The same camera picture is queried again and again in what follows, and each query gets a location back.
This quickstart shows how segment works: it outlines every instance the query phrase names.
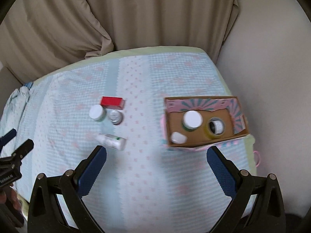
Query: red box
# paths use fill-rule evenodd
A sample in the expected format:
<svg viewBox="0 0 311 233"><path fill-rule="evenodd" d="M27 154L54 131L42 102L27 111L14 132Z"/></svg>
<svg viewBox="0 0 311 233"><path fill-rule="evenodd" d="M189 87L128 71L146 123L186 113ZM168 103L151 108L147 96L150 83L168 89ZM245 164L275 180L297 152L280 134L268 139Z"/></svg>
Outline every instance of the red box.
<svg viewBox="0 0 311 233"><path fill-rule="evenodd" d="M122 110L125 101L121 97L109 97L103 96L100 104L106 109L118 109Z"/></svg>

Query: white wall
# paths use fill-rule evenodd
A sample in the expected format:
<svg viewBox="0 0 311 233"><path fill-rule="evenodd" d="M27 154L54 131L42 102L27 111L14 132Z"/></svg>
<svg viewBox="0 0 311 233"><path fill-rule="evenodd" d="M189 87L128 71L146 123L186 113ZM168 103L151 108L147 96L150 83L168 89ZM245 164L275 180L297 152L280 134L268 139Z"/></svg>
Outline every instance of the white wall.
<svg viewBox="0 0 311 233"><path fill-rule="evenodd" d="M311 23L296 0L238 0L217 67L239 96L287 212L311 206Z"/></svg>

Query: beige curtain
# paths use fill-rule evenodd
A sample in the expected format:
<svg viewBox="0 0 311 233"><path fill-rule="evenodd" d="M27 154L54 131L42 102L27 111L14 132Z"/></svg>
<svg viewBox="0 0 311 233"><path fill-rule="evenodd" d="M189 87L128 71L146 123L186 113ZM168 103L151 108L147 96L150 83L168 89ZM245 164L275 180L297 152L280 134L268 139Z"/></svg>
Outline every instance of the beige curtain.
<svg viewBox="0 0 311 233"><path fill-rule="evenodd" d="M85 57L195 46L216 62L236 0L16 0L0 25L0 60L22 82Z"/></svg>

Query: hand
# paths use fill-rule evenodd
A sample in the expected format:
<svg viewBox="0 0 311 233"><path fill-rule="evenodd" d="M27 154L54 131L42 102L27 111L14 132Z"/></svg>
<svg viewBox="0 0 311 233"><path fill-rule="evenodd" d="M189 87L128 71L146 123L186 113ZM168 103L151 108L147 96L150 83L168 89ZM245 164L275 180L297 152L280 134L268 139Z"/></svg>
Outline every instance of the hand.
<svg viewBox="0 0 311 233"><path fill-rule="evenodd" d="M13 207L20 211L21 204L17 198L17 193L13 188L5 187L2 191L0 191L0 204L4 204L7 201L7 197L12 202Z"/></svg>

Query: pink loop handle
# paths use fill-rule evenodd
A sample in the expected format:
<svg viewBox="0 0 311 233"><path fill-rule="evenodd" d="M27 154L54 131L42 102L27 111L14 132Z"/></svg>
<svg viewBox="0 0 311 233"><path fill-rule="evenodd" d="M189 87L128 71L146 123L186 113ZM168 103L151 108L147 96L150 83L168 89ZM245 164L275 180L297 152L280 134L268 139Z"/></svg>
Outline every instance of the pink loop handle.
<svg viewBox="0 0 311 233"><path fill-rule="evenodd" d="M260 165L261 163L261 156L260 156L260 152L259 151L254 151L254 154L257 155L257 163L256 163L256 168Z"/></svg>

